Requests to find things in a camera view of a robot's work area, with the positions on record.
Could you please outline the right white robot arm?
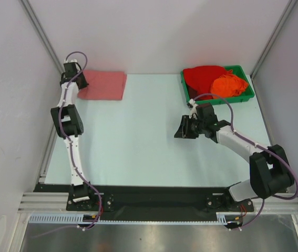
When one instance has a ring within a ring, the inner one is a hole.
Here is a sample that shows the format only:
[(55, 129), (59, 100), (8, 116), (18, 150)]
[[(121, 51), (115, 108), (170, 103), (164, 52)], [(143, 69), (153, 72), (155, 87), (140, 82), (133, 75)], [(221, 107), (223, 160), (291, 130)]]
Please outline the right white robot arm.
[(191, 111), (183, 115), (174, 137), (196, 139), (200, 135), (232, 150), (249, 164), (249, 179), (229, 187), (223, 197), (223, 205), (230, 211), (241, 206), (249, 198), (267, 199), (295, 182), (284, 149), (279, 145), (263, 146), (253, 142), (233, 129), (231, 122), (218, 120), (209, 103), (188, 103)]

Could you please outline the pink t shirt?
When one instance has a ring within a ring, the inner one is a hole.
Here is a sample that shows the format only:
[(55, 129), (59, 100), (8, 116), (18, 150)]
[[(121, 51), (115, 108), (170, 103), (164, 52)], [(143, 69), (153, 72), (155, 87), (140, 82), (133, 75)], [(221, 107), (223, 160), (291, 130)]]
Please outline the pink t shirt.
[(84, 70), (83, 74), (88, 86), (79, 91), (79, 99), (122, 100), (127, 81), (127, 75), (124, 72)]

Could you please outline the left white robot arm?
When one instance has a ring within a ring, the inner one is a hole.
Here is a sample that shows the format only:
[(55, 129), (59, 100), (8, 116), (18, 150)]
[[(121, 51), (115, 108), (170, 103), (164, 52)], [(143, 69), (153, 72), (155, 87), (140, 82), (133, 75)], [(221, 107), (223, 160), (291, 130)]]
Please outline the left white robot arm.
[(96, 197), (89, 189), (82, 167), (79, 137), (84, 132), (84, 124), (75, 106), (80, 89), (86, 88), (88, 83), (77, 60), (65, 60), (64, 70), (60, 77), (59, 102), (51, 108), (50, 114), (57, 135), (64, 140), (68, 153), (71, 172), (69, 201), (91, 210), (96, 205)]

